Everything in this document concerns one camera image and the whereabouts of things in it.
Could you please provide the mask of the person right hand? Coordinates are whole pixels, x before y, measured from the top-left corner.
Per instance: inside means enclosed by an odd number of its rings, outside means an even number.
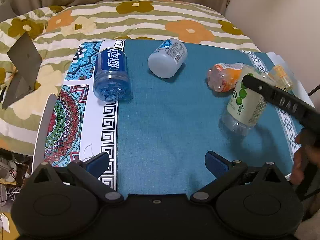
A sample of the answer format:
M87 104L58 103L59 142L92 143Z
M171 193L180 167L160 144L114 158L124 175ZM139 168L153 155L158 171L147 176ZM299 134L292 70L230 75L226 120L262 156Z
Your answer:
M293 185L299 185L304 179L303 162L310 158L311 145L307 141L308 131L302 129L299 135L296 136L296 143L300 144L300 148L293 155L293 167L291 171L290 181Z

